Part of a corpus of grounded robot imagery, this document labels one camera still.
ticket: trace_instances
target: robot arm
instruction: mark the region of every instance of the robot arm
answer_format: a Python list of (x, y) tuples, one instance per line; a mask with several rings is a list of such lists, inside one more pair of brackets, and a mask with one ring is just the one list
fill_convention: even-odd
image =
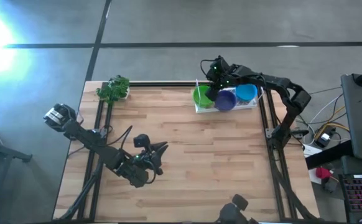
[(136, 156), (128, 154), (123, 149), (116, 149), (104, 143), (102, 136), (95, 130), (86, 130), (76, 121), (76, 113), (71, 107), (56, 104), (45, 116), (45, 123), (52, 129), (64, 133), (69, 139), (76, 138), (84, 146), (100, 156), (105, 166), (116, 175), (130, 181), (135, 187), (142, 187), (148, 182), (146, 169), (154, 171), (154, 175), (162, 175), (162, 155), (167, 149), (167, 142), (151, 144), (146, 134), (134, 138), (134, 147), (144, 147)]
[(297, 115), (301, 114), (311, 100), (311, 96), (299, 85), (292, 83), (288, 78), (273, 77), (252, 71), (243, 65), (228, 65), (223, 57), (218, 56), (210, 65), (206, 74), (210, 88), (205, 93), (212, 101), (216, 100), (218, 92), (230, 86), (253, 84), (267, 90), (275, 90), (281, 96), (286, 106), (287, 114), (283, 122), (272, 132), (272, 144), (275, 147), (284, 147), (289, 141), (290, 127)]

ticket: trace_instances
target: concrete floor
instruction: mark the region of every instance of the concrete floor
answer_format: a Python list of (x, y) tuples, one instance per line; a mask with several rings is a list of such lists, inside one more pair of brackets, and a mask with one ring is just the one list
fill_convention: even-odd
[[(104, 0), (0, 0), (0, 44), (93, 43), (103, 8)], [(362, 41), (362, 0), (117, 0), (103, 36), (104, 43), (319, 41)], [(42, 116), (57, 102), (78, 107), (91, 52), (0, 50), (0, 136), (5, 145), (34, 155), (28, 164), (13, 162), (0, 194), (0, 221), (51, 219), (69, 141)], [(229, 63), (290, 78), (308, 92), (340, 86), (340, 75), (362, 72), (362, 47), (101, 49), (92, 80), (117, 74), (131, 80), (203, 79), (199, 61), (219, 54)], [(313, 95), (303, 117), (310, 121), (340, 93)], [(345, 118), (340, 122), (347, 125)], [(339, 197), (314, 188), (321, 217), (344, 220), (330, 209), (342, 210)]]

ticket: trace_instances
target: blue cup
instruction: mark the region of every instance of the blue cup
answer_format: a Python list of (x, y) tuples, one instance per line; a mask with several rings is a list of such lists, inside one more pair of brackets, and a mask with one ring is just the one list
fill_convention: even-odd
[(218, 92), (217, 99), (215, 101), (215, 108), (220, 111), (229, 111), (236, 106), (236, 97), (235, 95), (226, 90)]
[(241, 100), (251, 101), (257, 96), (257, 87), (252, 84), (238, 85), (235, 94)]

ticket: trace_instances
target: potted plant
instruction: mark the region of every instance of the potted plant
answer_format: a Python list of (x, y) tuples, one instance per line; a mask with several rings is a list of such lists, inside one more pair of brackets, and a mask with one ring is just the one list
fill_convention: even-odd
[(100, 100), (104, 100), (107, 104), (112, 105), (114, 101), (126, 99), (130, 92), (130, 81), (117, 75), (109, 79), (108, 84), (103, 88), (97, 88), (96, 94)]

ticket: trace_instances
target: red object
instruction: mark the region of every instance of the red object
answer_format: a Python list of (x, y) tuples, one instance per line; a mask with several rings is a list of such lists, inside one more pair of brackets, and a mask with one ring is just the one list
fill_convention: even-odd
[(331, 173), (329, 170), (326, 170), (325, 168), (319, 167), (319, 168), (317, 168), (317, 170), (315, 171), (315, 175), (316, 175), (318, 178), (326, 179), (326, 178), (328, 178), (328, 177), (331, 177), (331, 176), (332, 176), (332, 173)]

